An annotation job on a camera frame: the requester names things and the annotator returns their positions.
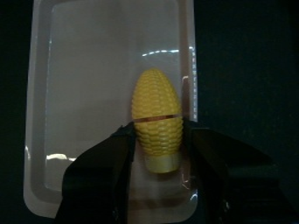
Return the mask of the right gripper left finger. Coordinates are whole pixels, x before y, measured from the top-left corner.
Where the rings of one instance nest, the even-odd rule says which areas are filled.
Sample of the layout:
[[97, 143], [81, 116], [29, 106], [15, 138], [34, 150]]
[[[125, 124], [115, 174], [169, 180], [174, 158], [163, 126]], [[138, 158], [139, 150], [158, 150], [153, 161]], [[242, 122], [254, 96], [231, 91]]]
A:
[[137, 150], [131, 122], [69, 166], [53, 224], [127, 224], [131, 167]]

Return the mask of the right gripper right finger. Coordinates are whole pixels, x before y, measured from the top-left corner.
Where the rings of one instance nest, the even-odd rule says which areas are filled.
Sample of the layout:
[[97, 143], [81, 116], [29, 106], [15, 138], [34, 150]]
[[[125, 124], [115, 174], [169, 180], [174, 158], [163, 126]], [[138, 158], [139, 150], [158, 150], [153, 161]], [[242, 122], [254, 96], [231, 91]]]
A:
[[190, 120], [183, 121], [183, 144], [199, 202], [182, 224], [298, 224], [267, 154]]

